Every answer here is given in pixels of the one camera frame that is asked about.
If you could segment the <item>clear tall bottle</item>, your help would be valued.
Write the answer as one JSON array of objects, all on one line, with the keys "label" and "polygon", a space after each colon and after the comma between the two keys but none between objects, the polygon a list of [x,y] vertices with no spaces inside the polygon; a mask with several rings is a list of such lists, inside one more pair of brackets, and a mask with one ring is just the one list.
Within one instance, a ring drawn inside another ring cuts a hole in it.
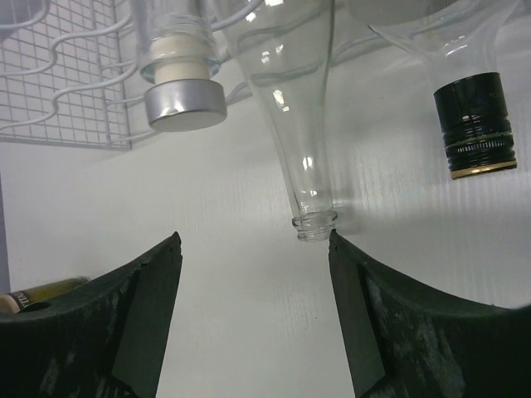
[{"label": "clear tall bottle", "polygon": [[327,240],[334,209],[325,144],[333,1],[262,1],[223,33],[275,142],[304,242]]}]

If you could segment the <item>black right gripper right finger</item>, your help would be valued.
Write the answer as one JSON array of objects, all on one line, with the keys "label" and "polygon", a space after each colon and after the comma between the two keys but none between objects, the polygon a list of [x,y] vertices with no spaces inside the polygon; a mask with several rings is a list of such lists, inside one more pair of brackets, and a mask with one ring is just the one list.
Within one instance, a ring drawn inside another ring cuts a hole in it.
[{"label": "black right gripper right finger", "polygon": [[529,306],[445,293],[336,232],[329,272],[357,397],[529,396]]}]

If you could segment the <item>round clear bottle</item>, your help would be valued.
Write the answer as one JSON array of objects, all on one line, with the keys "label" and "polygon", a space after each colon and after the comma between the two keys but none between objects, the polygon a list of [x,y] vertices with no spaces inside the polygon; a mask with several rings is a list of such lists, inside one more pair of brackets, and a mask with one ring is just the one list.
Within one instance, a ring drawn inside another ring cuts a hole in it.
[{"label": "round clear bottle", "polygon": [[187,132],[220,124],[227,117],[224,89],[212,77],[220,69],[212,29],[200,16],[164,13],[136,22],[137,62],[149,127]]}]

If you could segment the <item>dark wine bottle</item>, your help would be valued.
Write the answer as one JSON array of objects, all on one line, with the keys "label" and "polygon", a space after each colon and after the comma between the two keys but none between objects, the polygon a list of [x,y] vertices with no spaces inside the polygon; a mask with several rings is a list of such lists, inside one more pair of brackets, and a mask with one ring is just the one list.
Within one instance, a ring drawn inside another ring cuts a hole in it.
[{"label": "dark wine bottle", "polygon": [[90,279],[87,277],[63,279],[49,284],[2,294],[1,313],[20,313],[22,310],[33,304],[42,303],[67,293],[72,289],[87,283],[89,280]]}]

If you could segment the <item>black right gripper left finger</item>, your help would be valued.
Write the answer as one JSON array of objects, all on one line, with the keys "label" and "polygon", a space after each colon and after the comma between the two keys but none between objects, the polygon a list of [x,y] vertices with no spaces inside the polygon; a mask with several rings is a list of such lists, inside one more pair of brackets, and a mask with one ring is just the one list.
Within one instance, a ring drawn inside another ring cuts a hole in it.
[{"label": "black right gripper left finger", "polygon": [[1,316],[3,397],[154,397],[183,264],[173,233],[36,308]]}]

